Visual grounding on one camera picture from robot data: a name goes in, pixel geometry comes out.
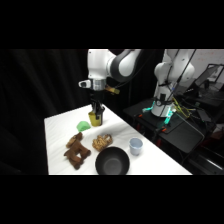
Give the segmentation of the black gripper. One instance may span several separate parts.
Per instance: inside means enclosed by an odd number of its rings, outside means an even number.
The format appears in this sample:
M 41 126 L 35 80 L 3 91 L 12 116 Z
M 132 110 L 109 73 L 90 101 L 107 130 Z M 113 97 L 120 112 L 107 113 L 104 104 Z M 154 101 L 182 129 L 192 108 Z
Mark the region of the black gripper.
M 103 105 L 101 105 L 104 100 L 104 92 L 91 90 L 90 91 L 90 100 L 91 100 L 91 105 L 92 105 L 92 112 L 96 114 L 97 120 L 99 120 L 100 118 L 102 119 L 103 112 L 105 110 Z

